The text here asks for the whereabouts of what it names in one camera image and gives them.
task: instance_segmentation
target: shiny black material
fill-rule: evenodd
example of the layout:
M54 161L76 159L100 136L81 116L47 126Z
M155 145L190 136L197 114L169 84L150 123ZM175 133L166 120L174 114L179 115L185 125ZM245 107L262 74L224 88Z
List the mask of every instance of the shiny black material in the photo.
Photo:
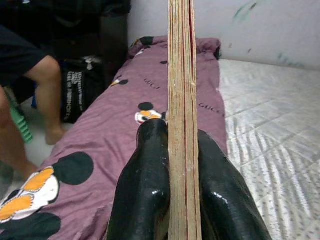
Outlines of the shiny black material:
M202 238L272 240L242 175L210 136L198 138Z
M137 134L137 149L123 169L107 240L163 240L169 228L170 179L168 130L148 120Z

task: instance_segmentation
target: green object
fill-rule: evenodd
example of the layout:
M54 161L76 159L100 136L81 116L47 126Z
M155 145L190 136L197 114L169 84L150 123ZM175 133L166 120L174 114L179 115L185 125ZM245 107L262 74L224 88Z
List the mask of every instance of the green object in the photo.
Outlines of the green object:
M26 118L21 111L19 104L14 100L14 96L11 96L9 91L5 92L10 103L10 113L12 120L15 123L16 127L19 129L24 143L28 144L32 141L33 135L29 130Z

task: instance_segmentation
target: white mattress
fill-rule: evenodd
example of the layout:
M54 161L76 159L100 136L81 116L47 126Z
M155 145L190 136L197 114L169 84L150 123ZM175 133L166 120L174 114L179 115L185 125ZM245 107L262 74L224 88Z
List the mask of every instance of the white mattress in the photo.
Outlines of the white mattress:
M230 160L274 240L320 240L320 72L221 60Z

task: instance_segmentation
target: bare foot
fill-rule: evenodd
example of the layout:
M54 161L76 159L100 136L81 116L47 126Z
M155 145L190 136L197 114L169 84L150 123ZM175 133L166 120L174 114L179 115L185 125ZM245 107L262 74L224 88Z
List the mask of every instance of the bare foot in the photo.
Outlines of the bare foot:
M38 167L28 161L25 168L23 169L22 177L24 178L24 180L27 180L31 176L31 174L35 173L37 170Z
M49 129L45 134L45 141L48 145L55 145L65 135L66 131L63 128Z

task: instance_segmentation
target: person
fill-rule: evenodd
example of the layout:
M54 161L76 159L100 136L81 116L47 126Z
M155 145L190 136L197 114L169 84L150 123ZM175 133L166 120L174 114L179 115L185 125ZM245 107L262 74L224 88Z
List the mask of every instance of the person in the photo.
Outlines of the person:
M24 142L10 114L4 87L24 76L36 82L37 108L44 117L45 140L54 145L65 134L60 119L61 69L14 32L0 25L0 161L13 167L24 178L37 170L26 157Z

